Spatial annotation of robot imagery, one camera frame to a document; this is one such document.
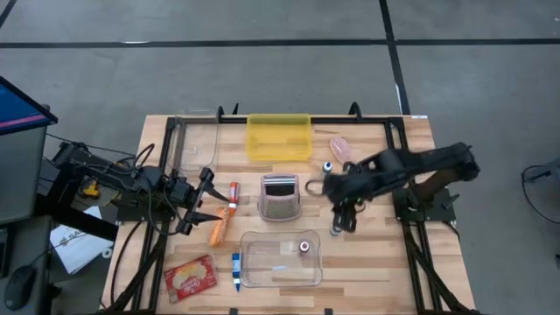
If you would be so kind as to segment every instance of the yellow plastic bin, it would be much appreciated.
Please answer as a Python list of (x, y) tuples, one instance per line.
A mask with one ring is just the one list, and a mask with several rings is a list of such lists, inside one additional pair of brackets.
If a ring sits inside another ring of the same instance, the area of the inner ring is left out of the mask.
[(247, 155), (254, 161), (305, 161), (312, 154), (312, 118), (306, 114), (252, 114)]

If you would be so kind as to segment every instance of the red chip bag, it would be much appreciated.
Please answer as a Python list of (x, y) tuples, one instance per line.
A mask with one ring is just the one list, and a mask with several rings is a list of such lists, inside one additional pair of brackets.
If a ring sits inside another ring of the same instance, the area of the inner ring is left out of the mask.
[(214, 259), (210, 255), (167, 270), (164, 274), (170, 303), (177, 303), (218, 283)]

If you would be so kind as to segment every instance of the clear plastic bin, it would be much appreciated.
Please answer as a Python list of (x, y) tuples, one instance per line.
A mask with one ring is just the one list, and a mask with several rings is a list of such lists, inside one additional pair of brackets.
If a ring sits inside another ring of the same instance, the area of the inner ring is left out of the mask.
[(312, 154), (312, 119), (306, 114), (252, 114), (247, 155), (255, 161), (305, 161)]
[[(302, 242), (308, 247), (300, 250)], [(323, 279), (315, 231), (247, 232), (241, 238), (241, 284), (249, 288), (315, 286)]]

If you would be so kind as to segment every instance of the blue marker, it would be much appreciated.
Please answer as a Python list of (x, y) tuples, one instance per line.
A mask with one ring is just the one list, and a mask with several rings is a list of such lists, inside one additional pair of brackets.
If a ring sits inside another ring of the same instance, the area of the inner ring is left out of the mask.
[(234, 276), (234, 284), (235, 284), (235, 288), (239, 292), (239, 289), (241, 288), (242, 285), (241, 280), (239, 279), (239, 274), (242, 272), (241, 255), (239, 255), (239, 253), (233, 253), (231, 255), (231, 260), (234, 263), (233, 272), (232, 272)]

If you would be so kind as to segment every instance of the clear plastic container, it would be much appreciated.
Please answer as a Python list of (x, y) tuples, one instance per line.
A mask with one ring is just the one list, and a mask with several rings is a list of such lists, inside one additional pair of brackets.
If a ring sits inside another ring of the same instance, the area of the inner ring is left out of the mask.
[(171, 133), (171, 148), (167, 158), (167, 171), (172, 168), (179, 132), (185, 133), (181, 161), (178, 171), (182, 176), (198, 177), (203, 167), (212, 167), (216, 162), (216, 150), (220, 136), (220, 125), (215, 109), (189, 108), (182, 116), (199, 118), (204, 123), (188, 123), (185, 130), (180, 130), (179, 118), (176, 116), (177, 126)]
[(249, 288), (320, 284), (320, 246), (319, 235), (312, 230), (247, 232), (241, 238), (241, 284)]
[(312, 119), (306, 114), (252, 114), (247, 155), (255, 161), (305, 161), (312, 154)]

